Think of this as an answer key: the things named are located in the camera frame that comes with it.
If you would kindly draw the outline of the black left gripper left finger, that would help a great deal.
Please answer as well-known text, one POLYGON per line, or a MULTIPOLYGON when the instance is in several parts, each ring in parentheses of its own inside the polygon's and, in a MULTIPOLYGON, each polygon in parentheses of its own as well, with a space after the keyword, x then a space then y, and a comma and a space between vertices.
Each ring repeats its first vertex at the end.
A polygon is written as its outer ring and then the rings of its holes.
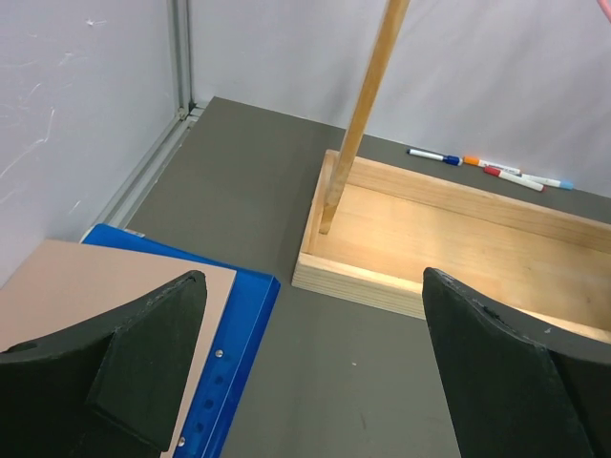
POLYGON ((159 457, 172 442, 207 299, 189 271, 1 353, 4 457, 159 457))

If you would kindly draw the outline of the red capped white marker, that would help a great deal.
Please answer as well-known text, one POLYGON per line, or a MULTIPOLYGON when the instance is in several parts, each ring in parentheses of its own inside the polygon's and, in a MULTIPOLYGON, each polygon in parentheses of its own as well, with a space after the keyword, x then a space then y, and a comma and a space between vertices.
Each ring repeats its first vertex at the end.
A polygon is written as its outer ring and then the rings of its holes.
POLYGON ((513 182, 514 184, 532 189, 537 192, 542 192, 544 189, 544 185, 541 183, 537 183, 525 177, 520 177, 520 176, 511 174, 511 173, 508 173, 506 171, 497 169, 495 167, 486 166, 483 168, 483 171, 490 176, 498 177, 500 179, 504 179, 506 181, 513 182))

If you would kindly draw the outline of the blue capped white marker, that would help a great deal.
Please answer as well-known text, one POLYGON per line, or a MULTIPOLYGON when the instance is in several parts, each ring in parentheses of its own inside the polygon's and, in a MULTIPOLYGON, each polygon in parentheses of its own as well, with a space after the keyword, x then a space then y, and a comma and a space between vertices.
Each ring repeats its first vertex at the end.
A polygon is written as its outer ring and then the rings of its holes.
POLYGON ((418 156, 418 157, 423 157, 423 158, 430 159, 430 160, 436 160, 436 161, 444 162, 452 166, 460 166, 463 163, 463 159, 458 156, 441 155, 438 153, 422 151, 422 150, 418 150, 414 148, 408 148, 407 153, 411 156, 418 156))

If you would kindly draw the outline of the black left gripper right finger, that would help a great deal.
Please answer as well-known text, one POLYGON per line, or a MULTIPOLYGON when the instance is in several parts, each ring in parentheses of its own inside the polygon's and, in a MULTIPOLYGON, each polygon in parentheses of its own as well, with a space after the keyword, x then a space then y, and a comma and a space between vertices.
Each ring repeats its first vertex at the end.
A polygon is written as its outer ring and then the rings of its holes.
POLYGON ((422 298, 464 457, 607 457, 610 345, 426 268, 422 298))

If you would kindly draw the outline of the pink cardboard sheet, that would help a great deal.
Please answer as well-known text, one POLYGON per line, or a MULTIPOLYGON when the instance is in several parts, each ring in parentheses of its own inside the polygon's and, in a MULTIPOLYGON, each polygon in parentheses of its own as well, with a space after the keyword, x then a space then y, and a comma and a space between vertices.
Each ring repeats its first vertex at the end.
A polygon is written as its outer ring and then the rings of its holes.
POLYGON ((136 251, 48 239, 1 290, 1 353, 115 309, 192 270, 206 279, 207 299, 169 457, 178 443, 236 273, 136 251))

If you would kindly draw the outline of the wooden clothes rack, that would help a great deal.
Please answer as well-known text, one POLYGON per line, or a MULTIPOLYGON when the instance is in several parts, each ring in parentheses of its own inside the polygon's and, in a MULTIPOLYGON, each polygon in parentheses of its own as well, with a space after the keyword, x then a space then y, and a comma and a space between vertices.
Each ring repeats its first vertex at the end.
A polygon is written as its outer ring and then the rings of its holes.
POLYGON ((545 331, 608 341, 608 224, 358 156, 407 7, 387 3, 342 147, 325 154, 293 285, 420 319, 431 267, 545 331))

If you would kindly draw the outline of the light blue capped marker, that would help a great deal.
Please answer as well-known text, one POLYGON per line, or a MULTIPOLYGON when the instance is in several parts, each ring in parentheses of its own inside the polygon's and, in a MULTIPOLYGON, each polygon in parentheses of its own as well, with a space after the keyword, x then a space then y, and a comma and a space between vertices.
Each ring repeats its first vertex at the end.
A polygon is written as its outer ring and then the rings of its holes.
POLYGON ((528 174, 522 174, 521 176, 523 178, 529 179, 533 182, 542 184, 544 186, 551 186, 551 187, 564 189, 564 190, 573 190, 574 189, 573 184, 569 181, 558 180, 558 179, 548 178, 548 177, 533 176, 533 175, 528 175, 528 174))

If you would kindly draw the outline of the blue binder folder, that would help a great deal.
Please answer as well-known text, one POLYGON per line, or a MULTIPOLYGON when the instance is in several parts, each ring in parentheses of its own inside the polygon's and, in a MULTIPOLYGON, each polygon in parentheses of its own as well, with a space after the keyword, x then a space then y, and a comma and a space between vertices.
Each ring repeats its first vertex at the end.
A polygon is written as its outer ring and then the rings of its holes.
POLYGON ((231 427, 281 284, 272 275, 181 251, 99 223, 85 244, 230 268, 236 277, 172 457, 218 457, 231 427))

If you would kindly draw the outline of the orange capped white marker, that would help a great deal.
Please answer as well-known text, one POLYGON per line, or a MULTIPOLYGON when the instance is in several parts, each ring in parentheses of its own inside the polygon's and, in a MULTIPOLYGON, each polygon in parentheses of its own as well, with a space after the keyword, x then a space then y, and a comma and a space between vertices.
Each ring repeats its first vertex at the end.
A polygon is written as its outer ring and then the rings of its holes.
POLYGON ((518 168, 499 164, 496 162, 491 162, 491 161, 484 160, 484 159, 474 157, 474 156, 464 156, 463 162, 469 165, 480 167, 480 168, 485 168, 485 167, 496 168, 498 170, 501 170, 501 171, 504 171, 504 172, 507 172, 513 175, 517 175, 517 176, 521 174, 521 171, 518 168))

